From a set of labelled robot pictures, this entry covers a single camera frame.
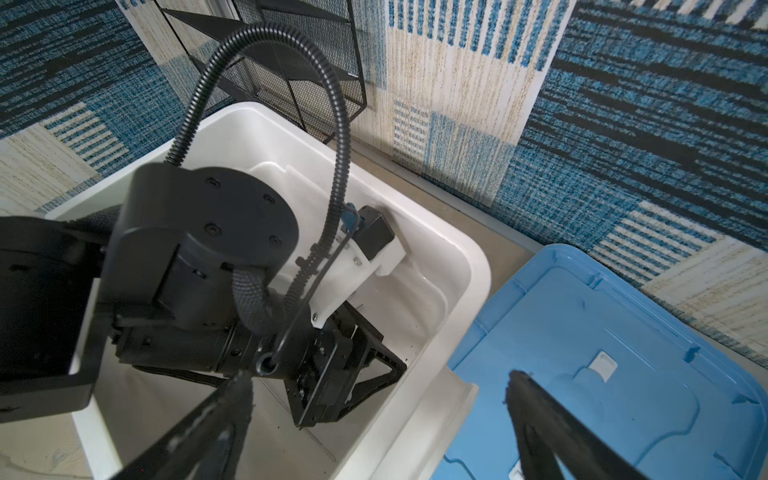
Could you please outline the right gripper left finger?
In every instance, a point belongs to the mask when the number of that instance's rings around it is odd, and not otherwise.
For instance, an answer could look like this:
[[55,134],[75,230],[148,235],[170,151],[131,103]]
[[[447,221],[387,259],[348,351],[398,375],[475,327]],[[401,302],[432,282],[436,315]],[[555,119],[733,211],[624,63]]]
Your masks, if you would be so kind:
[[253,382],[240,371],[135,458],[116,479],[233,479],[253,412]]

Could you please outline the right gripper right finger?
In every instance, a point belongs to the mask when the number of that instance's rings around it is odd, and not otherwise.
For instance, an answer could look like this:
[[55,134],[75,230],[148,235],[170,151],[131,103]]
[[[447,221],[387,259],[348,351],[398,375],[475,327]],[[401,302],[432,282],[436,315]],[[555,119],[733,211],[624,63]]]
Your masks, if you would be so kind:
[[525,372],[510,372],[505,404],[526,479],[644,477]]

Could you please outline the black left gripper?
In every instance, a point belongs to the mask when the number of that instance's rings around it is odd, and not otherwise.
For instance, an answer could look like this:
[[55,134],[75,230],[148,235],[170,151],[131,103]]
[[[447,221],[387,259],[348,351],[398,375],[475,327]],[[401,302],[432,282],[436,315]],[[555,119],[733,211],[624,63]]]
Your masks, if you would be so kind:
[[339,421],[406,370],[383,334],[346,301],[314,331],[302,362],[284,379],[294,425]]

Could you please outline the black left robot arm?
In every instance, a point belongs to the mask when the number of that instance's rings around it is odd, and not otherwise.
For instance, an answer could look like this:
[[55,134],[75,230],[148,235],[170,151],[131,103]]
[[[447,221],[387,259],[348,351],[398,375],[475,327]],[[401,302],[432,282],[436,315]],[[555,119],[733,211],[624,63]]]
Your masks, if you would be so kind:
[[[260,44],[294,51],[315,71],[337,150],[319,238],[305,256],[297,213],[267,183],[184,161],[235,57]],[[350,244],[368,262],[398,240],[377,209],[346,200],[348,109],[337,74],[294,27],[248,24],[214,51],[165,159],[138,167],[123,201],[87,216],[1,221],[1,419],[84,409],[105,346],[133,368],[219,386],[240,372],[281,380],[298,427],[342,419],[396,384],[407,366],[349,302],[343,273],[319,297]]]

